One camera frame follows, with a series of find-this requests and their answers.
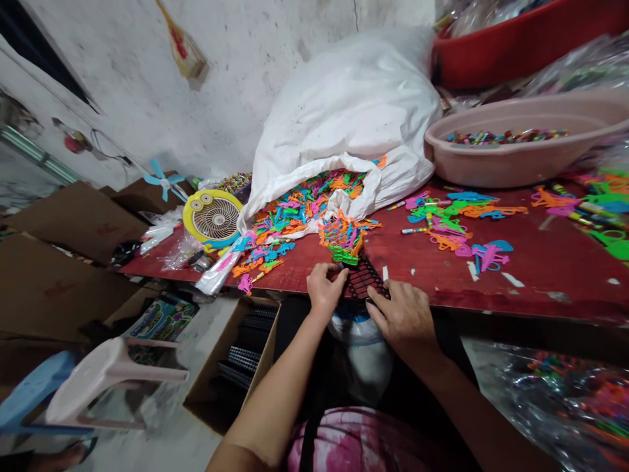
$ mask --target plastic basin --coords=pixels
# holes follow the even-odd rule
[[[521,132],[564,128],[568,136],[501,146],[465,146],[455,131]],[[555,177],[602,138],[629,129],[629,90],[599,89],[506,100],[443,118],[425,134],[426,155],[439,177],[454,184],[502,188]]]
[[[506,22],[458,38],[444,29],[432,47],[436,79],[475,89],[532,74],[601,34],[629,28],[629,0],[553,0]]]

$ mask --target pink plastic stool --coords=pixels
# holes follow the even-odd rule
[[[99,345],[77,365],[70,377],[54,394],[46,411],[46,422],[52,425],[89,426],[112,429],[145,429],[143,422],[99,420],[82,415],[82,411],[111,387],[136,387],[136,380],[185,382],[190,373],[164,367],[137,364],[127,353],[129,345],[177,348],[178,343],[141,338],[113,338]]]

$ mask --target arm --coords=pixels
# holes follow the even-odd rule
[[[367,309],[395,352],[439,400],[485,472],[558,471],[440,350],[428,296],[409,284],[387,281],[391,300],[372,287]]]
[[[347,279],[326,274],[334,264],[317,264],[308,276],[312,310],[286,351],[262,379],[206,472],[276,469],[282,463],[303,400],[315,353]]]

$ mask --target electrical wire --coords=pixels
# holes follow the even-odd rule
[[[129,159],[130,161],[132,161],[137,167],[139,167],[140,169],[144,170],[144,172],[151,174],[151,172],[146,169],[140,162],[138,162],[137,159],[135,159],[129,152],[127,152],[122,146],[120,146],[118,143],[116,143],[116,141],[114,141],[113,139],[111,139],[108,135],[106,135],[104,132],[98,130],[87,118],[85,118],[84,116],[82,116],[78,111],[75,111],[70,105],[68,105],[63,98],[61,98],[60,96],[58,96],[54,90],[52,90],[50,87],[48,87],[48,85],[46,85],[44,82],[42,82],[42,80],[40,80],[38,78],[38,76],[36,76],[35,74],[33,74],[32,72],[30,72],[29,70],[27,70],[17,59],[15,59],[9,52],[7,52],[7,50],[2,47],[0,45],[0,51],[2,51],[2,53],[8,57],[10,60],[12,60],[20,69],[22,69],[24,72],[26,72],[28,75],[30,75],[33,79],[35,79],[42,87],[44,87],[44,89],[48,90],[53,97],[55,97],[57,100],[59,100],[63,106],[65,106],[68,110],[70,110],[72,113],[74,113],[76,116],[78,116],[78,118],[80,118],[81,120],[83,120],[85,122],[85,124],[87,124],[92,130],[95,130],[97,132],[99,132],[104,138],[106,138],[109,142],[111,142],[116,148],[118,148],[119,150],[122,151],[124,157],[127,157],[127,159]]]
[[[98,142],[97,133],[103,134],[102,131],[97,130],[96,128],[92,128],[90,131],[90,138],[92,138],[92,143],[94,144],[94,147],[96,148],[98,152],[100,152],[105,157],[109,157],[110,159],[116,159],[117,161],[124,161],[123,165],[126,167],[131,167],[133,165],[133,162],[131,162],[131,160],[127,156],[123,156],[123,155],[110,156],[108,154],[105,154],[103,152],[103,148],[100,146],[100,143]]]

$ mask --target plastic stool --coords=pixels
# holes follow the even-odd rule
[[[94,432],[84,427],[22,425],[24,418],[70,377],[75,365],[72,353],[63,351],[28,374],[0,404],[0,433],[83,436]]]
[[[59,387],[46,411],[46,421],[55,425],[92,426],[112,429],[145,429],[143,422],[120,422],[88,418],[82,411],[103,391],[121,382],[150,380],[185,382],[190,373],[137,364],[127,353],[129,345],[177,348],[178,343],[141,338],[113,338],[89,353]]]

